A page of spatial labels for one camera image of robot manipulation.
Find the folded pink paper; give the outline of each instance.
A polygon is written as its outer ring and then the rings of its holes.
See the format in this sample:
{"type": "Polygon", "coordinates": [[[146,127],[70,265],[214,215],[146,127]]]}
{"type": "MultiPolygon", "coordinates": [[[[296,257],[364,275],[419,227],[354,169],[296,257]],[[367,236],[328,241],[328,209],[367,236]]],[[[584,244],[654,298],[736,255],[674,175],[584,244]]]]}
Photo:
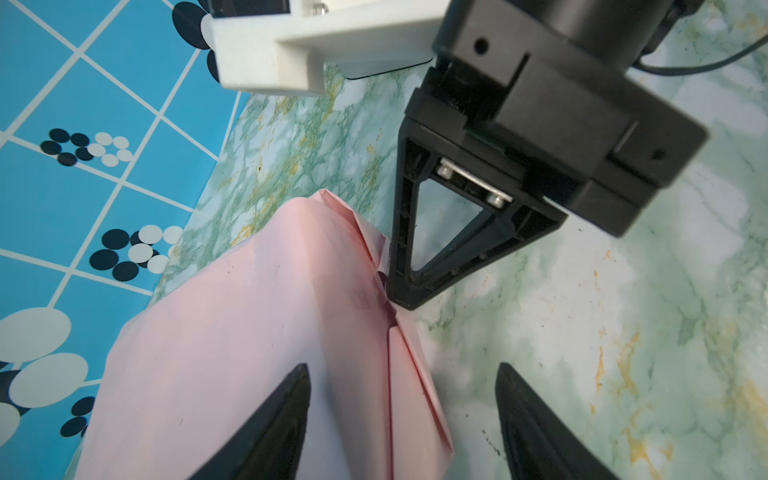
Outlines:
{"type": "Polygon", "coordinates": [[[297,478],[441,478],[451,436],[389,241],[321,190],[125,325],[78,480],[189,478],[298,363],[312,398],[297,478]]]}

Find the white circle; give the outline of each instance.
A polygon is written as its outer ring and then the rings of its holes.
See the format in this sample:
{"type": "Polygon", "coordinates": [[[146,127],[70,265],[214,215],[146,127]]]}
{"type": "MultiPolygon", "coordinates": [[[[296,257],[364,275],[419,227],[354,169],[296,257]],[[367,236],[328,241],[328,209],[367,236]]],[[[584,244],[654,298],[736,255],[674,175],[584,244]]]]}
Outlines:
{"type": "Polygon", "coordinates": [[[139,230],[139,240],[150,245],[163,238],[163,230],[157,225],[146,225],[139,230]]]}
{"type": "Polygon", "coordinates": [[[152,258],[152,247],[146,243],[137,243],[128,251],[128,258],[131,262],[144,263],[152,258]]]}
{"type": "Polygon", "coordinates": [[[126,137],[115,137],[112,139],[112,144],[114,144],[115,147],[120,148],[121,150],[125,150],[128,148],[128,139],[126,137]]]}
{"type": "Polygon", "coordinates": [[[112,145],[112,136],[102,131],[96,134],[96,141],[104,146],[112,145]]]}
{"type": "Polygon", "coordinates": [[[104,148],[104,145],[90,144],[88,145],[88,153],[94,157],[100,157],[101,155],[107,153],[107,149],[104,148]]]}
{"type": "Polygon", "coordinates": [[[113,154],[106,154],[101,158],[101,163],[108,167],[115,167],[119,163],[119,160],[113,154]]]}
{"type": "Polygon", "coordinates": [[[165,255],[155,255],[147,262],[147,270],[152,273],[163,273],[168,265],[168,257],[165,255]]]}
{"type": "Polygon", "coordinates": [[[134,155],[128,150],[118,150],[119,161],[131,161],[134,159],[134,155]]]}
{"type": "Polygon", "coordinates": [[[55,353],[27,365],[11,381],[8,396],[18,406],[36,409],[60,402],[79,389],[88,362],[74,353],[55,353]]]}
{"type": "Polygon", "coordinates": [[[0,447],[16,433],[18,421],[21,419],[22,416],[18,414],[16,407],[10,403],[0,403],[0,447]]]}
{"type": "Polygon", "coordinates": [[[177,227],[176,225],[173,225],[172,227],[168,227],[163,232],[163,240],[173,245],[179,241],[179,239],[181,238],[181,232],[183,231],[184,229],[182,229],[181,227],[177,227]]]}
{"type": "Polygon", "coordinates": [[[0,320],[0,361],[30,362],[56,350],[72,324],[63,312],[37,307],[19,310],[0,320]]]}

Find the green marble surface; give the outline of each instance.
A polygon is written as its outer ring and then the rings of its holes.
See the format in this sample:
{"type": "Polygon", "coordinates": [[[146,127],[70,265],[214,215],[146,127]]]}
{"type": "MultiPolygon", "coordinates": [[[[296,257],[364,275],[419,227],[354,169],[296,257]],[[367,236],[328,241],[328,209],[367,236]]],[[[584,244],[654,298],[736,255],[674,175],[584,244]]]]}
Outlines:
{"type": "MultiPolygon", "coordinates": [[[[706,2],[647,62],[718,60],[767,19],[765,2],[706,2]]],[[[625,238],[571,217],[415,312],[455,440],[448,478],[509,476],[502,361],[622,478],[768,478],[766,53],[689,78],[631,74],[711,139],[625,238]]],[[[425,71],[344,81],[329,69],[323,98],[253,96],[155,299],[320,188],[389,234],[396,134],[425,71]]],[[[422,198],[439,213],[419,230],[437,248],[455,227],[440,216],[465,206],[432,190],[422,198]]]]}

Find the black circle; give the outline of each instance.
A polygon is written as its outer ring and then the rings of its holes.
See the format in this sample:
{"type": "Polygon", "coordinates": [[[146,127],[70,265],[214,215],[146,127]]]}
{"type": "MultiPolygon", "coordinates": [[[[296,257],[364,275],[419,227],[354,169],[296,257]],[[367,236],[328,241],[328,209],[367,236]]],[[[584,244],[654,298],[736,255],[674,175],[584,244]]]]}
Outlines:
{"type": "Polygon", "coordinates": [[[69,141],[77,147],[87,147],[91,143],[91,139],[83,134],[73,134],[69,141]]]}
{"type": "Polygon", "coordinates": [[[74,151],[74,155],[83,161],[89,161],[94,156],[88,153],[88,149],[86,147],[80,147],[77,150],[74,151]]]}
{"type": "Polygon", "coordinates": [[[203,38],[203,32],[200,30],[200,22],[206,15],[205,10],[194,3],[179,2],[174,7],[171,17],[174,20],[174,27],[184,41],[200,50],[210,48],[203,38]]]}
{"type": "MultiPolygon", "coordinates": [[[[158,252],[157,250],[155,250],[153,248],[152,249],[152,256],[154,257],[155,255],[160,255],[160,252],[158,252]]],[[[147,260],[146,262],[139,263],[138,266],[140,266],[141,268],[147,268],[147,264],[148,263],[149,263],[149,260],[147,260]]]]}
{"type": "Polygon", "coordinates": [[[72,415],[79,417],[87,413],[90,413],[91,410],[94,409],[95,400],[96,400],[96,397],[92,397],[92,396],[87,396],[87,397],[83,397],[82,399],[79,399],[72,406],[72,415]]]}
{"type": "Polygon", "coordinates": [[[48,132],[48,136],[53,141],[57,141],[60,144],[65,144],[69,141],[69,133],[66,130],[60,128],[54,128],[48,132]]]}
{"type": "Polygon", "coordinates": [[[88,426],[88,420],[83,417],[74,417],[72,420],[61,426],[59,433],[61,433],[62,437],[74,437],[82,432],[86,426],[88,426]]]}
{"type": "Polygon", "coordinates": [[[61,145],[54,141],[46,140],[40,144],[40,150],[42,150],[44,154],[58,155],[61,153],[61,145]]]}
{"type": "Polygon", "coordinates": [[[213,50],[208,52],[208,71],[215,81],[219,81],[219,68],[216,66],[216,54],[213,50]]]}
{"type": "Polygon", "coordinates": [[[120,257],[114,250],[99,250],[93,252],[89,260],[92,267],[96,270],[109,270],[118,264],[120,257]]]}
{"type": "Polygon", "coordinates": [[[120,250],[128,245],[128,232],[114,228],[101,236],[101,244],[111,250],[120,250]]]}
{"type": "Polygon", "coordinates": [[[139,274],[139,266],[133,262],[118,263],[112,270],[112,276],[115,280],[127,282],[133,280],[139,274]]]}
{"type": "Polygon", "coordinates": [[[475,42],[475,53],[478,55],[485,55],[485,53],[488,51],[488,40],[486,40],[483,37],[480,37],[475,42]]]}
{"type": "Polygon", "coordinates": [[[71,167],[78,162],[78,159],[68,151],[65,151],[63,154],[59,154],[58,157],[56,157],[56,160],[58,160],[58,163],[65,165],[66,167],[71,167]]]}

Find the circle pattern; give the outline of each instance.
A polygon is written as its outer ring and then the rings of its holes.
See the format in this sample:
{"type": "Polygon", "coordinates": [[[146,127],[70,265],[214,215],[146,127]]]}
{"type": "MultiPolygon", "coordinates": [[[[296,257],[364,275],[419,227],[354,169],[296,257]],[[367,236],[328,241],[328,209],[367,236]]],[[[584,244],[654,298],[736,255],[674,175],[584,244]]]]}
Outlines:
{"type": "Polygon", "coordinates": [[[88,145],[88,153],[94,157],[100,157],[107,153],[107,149],[102,144],[90,144],[88,145]]]}
{"type": "Polygon", "coordinates": [[[65,151],[63,154],[59,154],[58,157],[56,157],[56,161],[65,167],[71,167],[78,162],[78,159],[73,154],[65,151]]]}
{"type": "Polygon", "coordinates": [[[146,225],[139,230],[139,240],[142,243],[154,245],[163,238],[163,230],[157,225],[146,225]]]}
{"type": "Polygon", "coordinates": [[[153,252],[152,247],[146,243],[137,243],[128,251],[128,258],[131,262],[143,263],[152,258],[153,252]]]}
{"type": "Polygon", "coordinates": [[[30,363],[11,381],[8,396],[18,406],[36,409],[70,396],[88,374],[88,363],[74,353],[55,353],[30,363]]]}
{"type": "Polygon", "coordinates": [[[112,276],[119,282],[133,280],[139,274],[139,266],[133,262],[120,262],[112,269],[112,276]]]}
{"type": "Polygon", "coordinates": [[[59,433],[61,433],[62,437],[74,437],[82,432],[86,426],[88,426],[88,420],[83,417],[74,417],[61,426],[59,433]]]}
{"type": "Polygon", "coordinates": [[[112,145],[112,136],[106,132],[100,131],[96,134],[96,141],[106,147],[107,145],[112,145]]]}
{"type": "Polygon", "coordinates": [[[56,350],[67,339],[72,324],[62,311],[27,308],[0,320],[0,360],[30,362],[56,350]]]}
{"type": "Polygon", "coordinates": [[[109,270],[120,261],[118,253],[114,250],[99,250],[91,255],[89,263],[96,270],[109,270]]]}
{"type": "Polygon", "coordinates": [[[152,273],[163,273],[168,266],[168,257],[165,255],[156,255],[147,262],[147,270],[152,273]]]}
{"type": "Polygon", "coordinates": [[[87,396],[83,397],[82,399],[79,399],[77,402],[74,403],[72,406],[72,415],[79,417],[86,415],[91,412],[94,408],[94,402],[96,401],[96,397],[87,396]]]}
{"type": "Polygon", "coordinates": [[[120,161],[113,154],[106,154],[101,158],[101,163],[108,167],[116,167],[120,161]]]}
{"type": "Polygon", "coordinates": [[[112,139],[112,144],[121,150],[125,150],[131,145],[126,137],[115,137],[112,139]]]}
{"type": "Polygon", "coordinates": [[[163,240],[165,240],[167,243],[170,243],[171,245],[174,245],[179,241],[183,232],[184,229],[181,227],[172,225],[171,227],[165,229],[163,232],[163,240]]]}
{"type": "Polygon", "coordinates": [[[112,250],[120,250],[128,245],[128,232],[114,228],[101,236],[101,244],[112,250]]]}
{"type": "Polygon", "coordinates": [[[54,141],[46,140],[40,144],[40,150],[47,155],[58,155],[61,153],[61,145],[54,141]]]}
{"type": "Polygon", "coordinates": [[[76,147],[87,147],[91,143],[91,139],[83,134],[73,134],[69,141],[76,147]]]}
{"type": "Polygon", "coordinates": [[[128,151],[128,150],[119,150],[118,151],[118,160],[119,161],[131,161],[134,159],[134,155],[128,151]]]}
{"type": "Polygon", "coordinates": [[[62,130],[61,128],[54,128],[48,132],[48,136],[51,140],[60,144],[65,144],[69,141],[69,132],[62,130]]]}

